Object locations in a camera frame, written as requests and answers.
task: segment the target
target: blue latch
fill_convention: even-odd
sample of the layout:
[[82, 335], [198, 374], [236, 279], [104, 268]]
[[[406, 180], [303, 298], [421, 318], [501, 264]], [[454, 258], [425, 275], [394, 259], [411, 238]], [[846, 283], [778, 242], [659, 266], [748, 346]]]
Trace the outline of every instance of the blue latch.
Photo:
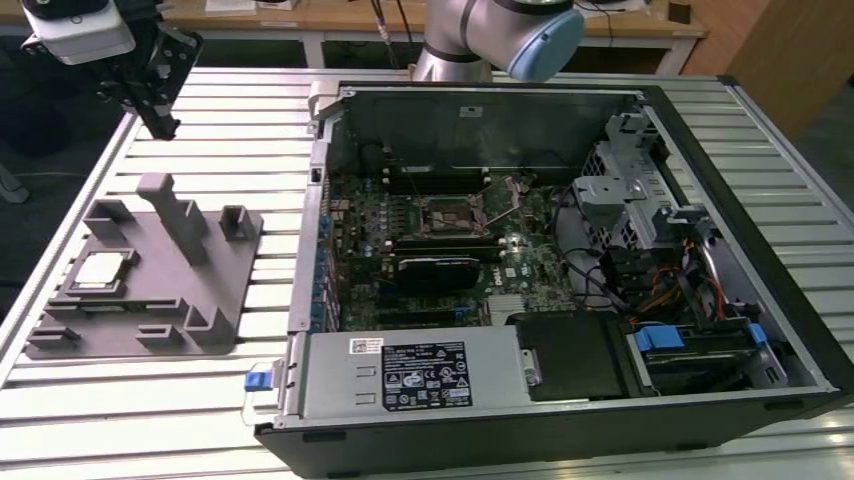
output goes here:
[[267, 392], [272, 390], [272, 370], [247, 372], [243, 390], [247, 392]]
[[757, 345], [762, 345], [769, 341], [769, 336], [765, 334], [762, 325], [760, 325], [758, 323], [750, 324], [750, 335], [753, 336], [753, 341], [757, 342]]
[[685, 342], [682, 341], [679, 330], [673, 325], [655, 325], [653, 327], [643, 327], [634, 336], [635, 343], [638, 344], [638, 350], [641, 350], [642, 352], [659, 350], [663, 348], [685, 347]]

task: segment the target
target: motherboard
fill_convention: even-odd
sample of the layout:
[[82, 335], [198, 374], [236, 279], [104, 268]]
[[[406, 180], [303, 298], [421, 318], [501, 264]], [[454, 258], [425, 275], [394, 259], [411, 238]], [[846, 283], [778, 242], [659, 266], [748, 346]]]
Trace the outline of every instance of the motherboard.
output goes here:
[[526, 173], [383, 170], [333, 177], [342, 331], [502, 325], [574, 308], [551, 216], [559, 189]]

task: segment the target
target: power supply label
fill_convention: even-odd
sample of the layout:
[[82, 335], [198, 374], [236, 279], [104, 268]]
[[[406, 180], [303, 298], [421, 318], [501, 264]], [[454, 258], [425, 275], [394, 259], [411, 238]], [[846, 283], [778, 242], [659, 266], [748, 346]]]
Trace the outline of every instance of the power supply label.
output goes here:
[[383, 346], [383, 407], [390, 412], [470, 407], [466, 344]]

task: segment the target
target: aluminum slotted table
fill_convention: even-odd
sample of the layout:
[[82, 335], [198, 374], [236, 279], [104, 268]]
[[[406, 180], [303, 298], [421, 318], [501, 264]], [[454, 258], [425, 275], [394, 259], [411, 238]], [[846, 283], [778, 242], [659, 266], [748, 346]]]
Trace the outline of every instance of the aluminum slotted table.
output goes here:
[[[0, 470], [4, 480], [63, 478], [287, 479], [287, 466], [247, 426], [243, 376], [284, 353], [300, 209], [311, 150], [315, 80], [405, 80], [390, 71], [196, 69], [175, 105], [179, 138], [152, 141], [127, 117], [0, 326]], [[854, 219], [738, 87], [714, 78], [566, 75], [574, 84], [655, 83], [781, 255], [846, 350], [854, 352]], [[264, 216], [239, 336], [219, 357], [31, 360], [22, 349], [87, 235], [95, 198], [132, 195], [139, 175], [175, 175], [202, 210], [242, 204]], [[687, 174], [675, 177], [691, 196]], [[410, 474], [401, 478], [850, 478], [854, 415], [838, 410], [774, 425], [719, 448]]]

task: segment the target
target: wall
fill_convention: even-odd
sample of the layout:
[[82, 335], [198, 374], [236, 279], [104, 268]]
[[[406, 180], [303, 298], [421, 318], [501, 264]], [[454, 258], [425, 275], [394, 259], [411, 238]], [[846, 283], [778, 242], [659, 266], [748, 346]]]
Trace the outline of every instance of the wall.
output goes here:
[[711, 30], [683, 70], [735, 76], [794, 138], [854, 74], [854, 1], [694, 0]]

